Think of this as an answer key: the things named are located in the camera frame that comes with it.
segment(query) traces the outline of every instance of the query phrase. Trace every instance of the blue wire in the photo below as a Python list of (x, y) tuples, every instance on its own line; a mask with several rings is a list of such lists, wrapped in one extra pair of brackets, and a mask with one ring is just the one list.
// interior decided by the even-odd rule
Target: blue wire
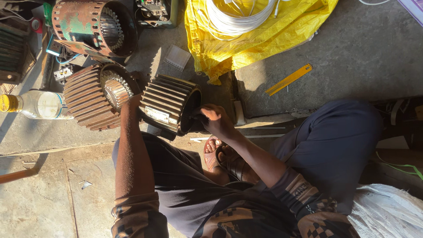
[(76, 54), (76, 55), (72, 56), (72, 58), (66, 60), (65, 62), (60, 62), (59, 58), (56, 56), (56, 61), (59, 62), (59, 64), (67, 64), (67, 63), (71, 62), (72, 60), (74, 60), (76, 57), (79, 57), (81, 55), (82, 54)]

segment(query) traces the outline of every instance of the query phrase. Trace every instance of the bottle label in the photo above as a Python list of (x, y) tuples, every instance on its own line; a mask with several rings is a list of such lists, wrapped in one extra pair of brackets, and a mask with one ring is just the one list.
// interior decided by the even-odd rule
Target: bottle label
[(68, 112), (68, 106), (66, 106), (65, 97), (61, 93), (55, 93), (59, 98), (62, 107), (60, 108), (59, 114), (55, 119), (73, 119), (74, 117)]

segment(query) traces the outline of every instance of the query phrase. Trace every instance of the sandal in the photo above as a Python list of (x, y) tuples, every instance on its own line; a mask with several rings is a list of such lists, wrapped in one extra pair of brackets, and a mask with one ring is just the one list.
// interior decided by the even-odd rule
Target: sandal
[(206, 144), (204, 145), (204, 150), (203, 150), (203, 153), (204, 153), (204, 162), (206, 163), (206, 167), (207, 167), (207, 170), (209, 172), (211, 172), (214, 168), (216, 168), (216, 167), (219, 166), (219, 162), (217, 161), (216, 150), (215, 151), (212, 151), (212, 152), (209, 152), (209, 153), (206, 152), (206, 149), (208, 149), (207, 148), (207, 145), (210, 143), (210, 141), (213, 141), (214, 144), (216, 145), (216, 140), (218, 140), (216, 136), (211, 136), (206, 141)]
[[(222, 142), (222, 146), (219, 146), (215, 150), (216, 156), (218, 156), (220, 152), (225, 154), (222, 149), (223, 146), (226, 146), (224, 142)], [(216, 159), (216, 161), (220, 165), (220, 167), (226, 170), (229, 176), (233, 177), (238, 181), (242, 181), (242, 172), (247, 162), (234, 149), (232, 149), (231, 147), (229, 148), (233, 150), (233, 154), (231, 156), (225, 155), (227, 159), (224, 162), (220, 162), (218, 159)]]

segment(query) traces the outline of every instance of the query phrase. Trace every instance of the person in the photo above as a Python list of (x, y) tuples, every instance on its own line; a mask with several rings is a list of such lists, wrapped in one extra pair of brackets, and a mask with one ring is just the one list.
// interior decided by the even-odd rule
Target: person
[[(198, 153), (140, 131), (141, 99), (122, 106), (112, 153), (114, 238), (165, 238), (167, 222), (189, 238), (359, 237), (346, 216), (382, 132), (370, 104), (329, 102), (270, 152), (236, 130), (222, 107), (204, 105), (193, 114), (215, 136), (205, 146), (204, 170)], [(229, 177), (255, 184), (229, 188)]]

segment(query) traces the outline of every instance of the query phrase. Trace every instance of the white cable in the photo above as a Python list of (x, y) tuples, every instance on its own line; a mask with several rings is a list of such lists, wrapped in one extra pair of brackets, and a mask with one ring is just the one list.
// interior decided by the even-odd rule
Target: white cable
[(7, 11), (9, 11), (9, 12), (11, 12), (11, 13), (13, 13), (13, 14), (15, 14), (16, 16), (7, 16), (7, 17), (2, 17), (2, 18), (0, 18), (0, 20), (4, 20), (4, 19), (7, 19), (7, 18), (11, 18), (11, 17), (17, 17), (17, 18), (19, 18), (19, 19), (21, 19), (21, 20), (24, 20), (24, 21), (26, 21), (26, 22), (28, 22), (28, 21), (30, 21), (30, 20), (32, 20), (34, 17), (31, 17), (31, 19), (29, 19), (29, 20), (26, 20), (25, 18), (23, 18), (21, 15), (19, 15), (19, 14), (17, 14), (16, 12), (14, 12), (14, 11), (11, 11), (11, 10), (9, 10), (9, 9), (7, 9), (7, 8), (3, 8), (4, 10), (7, 10)]
[(272, 13), (277, 0), (268, 1), (267, 6), (257, 14), (248, 17), (231, 17), (218, 9), (213, 0), (205, 0), (204, 8), (206, 10), (206, 18), (209, 20), (207, 28), (214, 37), (216, 36), (213, 33), (222, 36), (236, 36), (238, 38), (240, 35), (256, 29), (266, 21)]
[(380, 3), (367, 3), (367, 2), (365, 2), (365, 1), (363, 1), (363, 0), (359, 0), (362, 4), (364, 4), (364, 5), (369, 5), (369, 6), (375, 6), (375, 5), (380, 5), (380, 4), (383, 4), (383, 3), (387, 3), (387, 2), (389, 2), (389, 1), (391, 1), (391, 0), (386, 0), (386, 1), (383, 1), (383, 2), (380, 2)]

